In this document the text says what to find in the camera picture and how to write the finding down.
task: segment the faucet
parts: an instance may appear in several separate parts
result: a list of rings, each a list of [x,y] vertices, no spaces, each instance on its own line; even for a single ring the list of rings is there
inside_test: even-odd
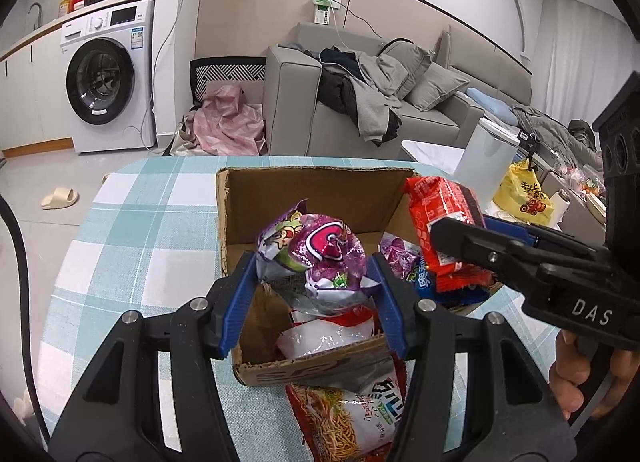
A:
[[[29,10],[27,11],[27,14],[31,12],[31,9],[33,9],[34,5],[38,6],[38,22],[33,24],[33,29],[36,30],[42,26],[42,5],[40,5],[38,2],[33,2],[31,4],[31,7],[29,7]]]

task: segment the white bin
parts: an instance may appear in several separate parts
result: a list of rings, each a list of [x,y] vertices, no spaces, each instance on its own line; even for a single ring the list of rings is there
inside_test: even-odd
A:
[[[518,137],[489,119],[480,119],[453,178],[471,188],[481,210],[487,209],[518,149]]]

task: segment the metal screw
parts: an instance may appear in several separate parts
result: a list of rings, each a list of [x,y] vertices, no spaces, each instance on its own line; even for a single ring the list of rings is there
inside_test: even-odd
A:
[[[192,310],[204,310],[208,304],[207,298],[194,298],[191,300],[189,306]]]
[[[418,308],[423,312],[433,312],[436,310],[437,305],[433,299],[421,299],[418,302]]]
[[[127,325],[135,322],[137,319],[138,319],[138,312],[136,312],[135,310],[127,310],[122,315],[122,322],[126,323]]]
[[[504,323],[504,316],[499,312],[489,312],[489,314],[486,315],[486,318],[492,325],[501,325]]]

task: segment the checkered tablecloth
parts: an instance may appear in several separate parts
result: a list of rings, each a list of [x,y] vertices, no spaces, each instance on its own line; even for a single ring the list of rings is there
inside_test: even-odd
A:
[[[49,431],[89,360],[128,309],[145,316],[172,312],[207,293],[220,277],[216,172],[224,167],[411,167],[415,162],[311,157],[159,157],[135,162],[110,177],[71,243],[56,280],[38,360],[37,389]],[[546,375],[556,330],[520,312],[522,296],[502,289],[473,316],[502,312]],[[460,442],[465,359],[458,360],[448,447]],[[230,360],[214,362],[229,431],[242,462],[308,462],[311,454],[281,387],[249,388]],[[168,354],[160,359],[161,414],[167,445],[179,448]]]

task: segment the finger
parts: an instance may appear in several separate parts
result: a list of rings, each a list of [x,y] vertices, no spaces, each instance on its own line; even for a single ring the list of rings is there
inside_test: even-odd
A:
[[[630,384],[631,381],[615,379],[611,388],[607,392],[607,395],[604,396],[602,402],[594,410],[591,416],[593,418],[601,418],[602,416],[607,415],[607,413],[620,404],[620,401],[622,400],[622,397],[624,397]]]
[[[589,379],[591,363],[578,352],[575,342],[567,344],[564,332],[556,337],[556,371],[573,384],[583,384]]]
[[[556,363],[552,364],[549,369],[549,386],[551,387],[551,391],[554,392],[560,408],[562,408],[564,412],[573,413],[580,409],[584,402],[582,392],[569,381],[558,375]]]
[[[573,332],[569,332],[568,330],[561,330],[562,339],[568,345],[572,345],[575,343],[575,340],[578,339],[578,334],[574,334]]]
[[[640,352],[615,350],[611,356],[611,373],[623,381],[631,381],[640,366]]]

